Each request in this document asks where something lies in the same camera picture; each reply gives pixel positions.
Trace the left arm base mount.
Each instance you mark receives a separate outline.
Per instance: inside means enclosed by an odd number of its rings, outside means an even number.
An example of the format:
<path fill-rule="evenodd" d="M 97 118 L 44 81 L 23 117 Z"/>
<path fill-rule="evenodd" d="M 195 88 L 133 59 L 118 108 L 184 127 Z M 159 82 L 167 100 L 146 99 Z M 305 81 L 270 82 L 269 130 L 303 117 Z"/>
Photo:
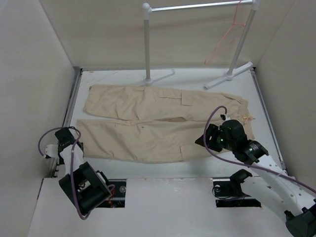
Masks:
<path fill-rule="evenodd" d="M 110 183 L 114 184 L 112 196 L 101 203 L 97 208 L 124 208 L 126 196 L 126 179 L 110 179 Z"/>

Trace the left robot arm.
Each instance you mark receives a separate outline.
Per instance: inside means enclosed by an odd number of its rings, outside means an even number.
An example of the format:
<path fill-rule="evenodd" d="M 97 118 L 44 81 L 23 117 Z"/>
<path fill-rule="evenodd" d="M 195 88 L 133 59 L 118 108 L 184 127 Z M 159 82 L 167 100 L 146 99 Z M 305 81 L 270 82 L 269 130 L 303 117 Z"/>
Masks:
<path fill-rule="evenodd" d="M 112 197 L 115 185 L 103 172 L 94 170 L 84 161 L 84 146 L 78 129 L 73 126 L 53 128 L 41 139 L 53 131 L 58 140 L 57 155 L 65 166 L 65 175 L 59 180 L 59 186 L 75 206 L 80 219 L 85 220 L 93 209 Z"/>

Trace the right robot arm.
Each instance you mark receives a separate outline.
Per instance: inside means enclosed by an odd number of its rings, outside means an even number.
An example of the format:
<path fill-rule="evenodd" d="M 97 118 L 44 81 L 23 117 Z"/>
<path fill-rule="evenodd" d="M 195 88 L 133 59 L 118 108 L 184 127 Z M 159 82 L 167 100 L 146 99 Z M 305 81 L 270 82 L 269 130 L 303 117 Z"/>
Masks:
<path fill-rule="evenodd" d="M 285 174 L 259 142 L 248 139 L 239 121 L 225 120 L 220 126 L 208 123 L 195 143 L 212 155 L 222 150 L 233 153 L 235 163 L 243 168 L 230 176 L 232 194 L 244 193 L 261 202 L 294 237 L 316 235 L 316 198 Z"/>

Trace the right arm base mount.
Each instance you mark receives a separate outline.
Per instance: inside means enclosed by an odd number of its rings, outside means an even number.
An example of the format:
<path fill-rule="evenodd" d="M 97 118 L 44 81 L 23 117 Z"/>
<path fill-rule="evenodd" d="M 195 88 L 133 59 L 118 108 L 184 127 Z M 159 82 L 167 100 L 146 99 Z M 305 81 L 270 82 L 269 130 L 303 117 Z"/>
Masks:
<path fill-rule="evenodd" d="M 262 207 L 261 203 L 229 180 L 213 181 L 212 193 L 217 208 Z"/>

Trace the beige trousers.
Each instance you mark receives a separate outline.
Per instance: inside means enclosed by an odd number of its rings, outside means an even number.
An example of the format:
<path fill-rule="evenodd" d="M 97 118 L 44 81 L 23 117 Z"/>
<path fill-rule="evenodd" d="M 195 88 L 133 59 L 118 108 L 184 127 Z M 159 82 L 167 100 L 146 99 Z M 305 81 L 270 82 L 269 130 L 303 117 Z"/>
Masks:
<path fill-rule="evenodd" d="M 206 123 L 222 123 L 227 113 L 253 139 L 248 102 L 242 97 L 163 87 L 93 85 L 84 106 L 91 119 L 79 119 L 84 155 L 142 163 L 206 158 L 196 144 Z"/>

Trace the pink wire hanger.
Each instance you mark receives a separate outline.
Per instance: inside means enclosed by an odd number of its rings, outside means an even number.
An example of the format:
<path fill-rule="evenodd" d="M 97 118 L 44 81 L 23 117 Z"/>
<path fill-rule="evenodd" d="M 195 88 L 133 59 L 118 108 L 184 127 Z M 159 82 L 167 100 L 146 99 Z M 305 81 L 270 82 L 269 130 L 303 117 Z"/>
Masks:
<path fill-rule="evenodd" d="M 206 57 L 204 64 L 208 65 L 211 62 L 215 61 L 222 53 L 224 53 L 235 41 L 237 41 L 241 35 L 242 31 L 246 26 L 246 21 L 239 17 L 239 7 L 241 6 L 241 0 L 238 2 L 234 17 L 232 20 L 232 24 L 223 35 L 223 37 L 219 40 L 217 45 L 214 47 L 213 51 L 209 53 Z"/>

